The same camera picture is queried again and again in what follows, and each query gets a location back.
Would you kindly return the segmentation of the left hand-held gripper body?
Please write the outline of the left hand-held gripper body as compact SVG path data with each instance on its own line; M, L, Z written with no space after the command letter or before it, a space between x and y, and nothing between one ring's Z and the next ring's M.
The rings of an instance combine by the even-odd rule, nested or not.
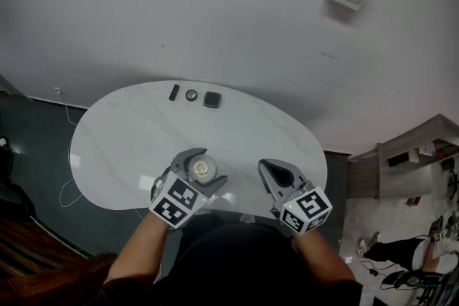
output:
M171 228L178 229L210 200L216 189L194 180L187 169L150 178L148 210Z

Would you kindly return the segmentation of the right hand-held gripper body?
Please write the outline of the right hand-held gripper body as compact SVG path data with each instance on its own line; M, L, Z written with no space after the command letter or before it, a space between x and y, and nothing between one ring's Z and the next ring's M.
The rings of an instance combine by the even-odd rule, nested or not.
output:
M275 217L298 235L322 225L333 209L324 190L301 176L288 188L273 188L271 195Z

